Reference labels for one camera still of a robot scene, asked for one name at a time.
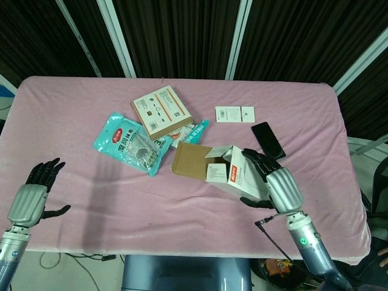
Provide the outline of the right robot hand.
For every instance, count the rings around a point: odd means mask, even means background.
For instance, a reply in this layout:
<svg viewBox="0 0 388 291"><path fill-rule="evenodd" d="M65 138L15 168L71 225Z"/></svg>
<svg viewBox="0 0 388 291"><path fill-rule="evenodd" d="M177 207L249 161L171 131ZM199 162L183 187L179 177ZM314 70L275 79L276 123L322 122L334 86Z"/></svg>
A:
<svg viewBox="0 0 388 291"><path fill-rule="evenodd" d="M277 160L253 149L244 149L242 155L253 164L267 187L269 198L266 204L270 203L278 213L291 213L302 209L303 194L287 168Z"/></svg>

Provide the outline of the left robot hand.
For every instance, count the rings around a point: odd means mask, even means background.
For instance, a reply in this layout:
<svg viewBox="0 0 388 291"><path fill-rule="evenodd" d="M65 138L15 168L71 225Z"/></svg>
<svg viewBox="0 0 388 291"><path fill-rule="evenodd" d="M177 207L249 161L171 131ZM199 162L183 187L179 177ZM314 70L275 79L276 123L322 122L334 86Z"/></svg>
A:
<svg viewBox="0 0 388 291"><path fill-rule="evenodd" d="M59 217L70 210L70 205L58 210L45 209L48 195L64 166L64 161L55 158L32 168L26 182L17 191L9 210L7 218L12 225L31 228L42 219Z"/></svg>

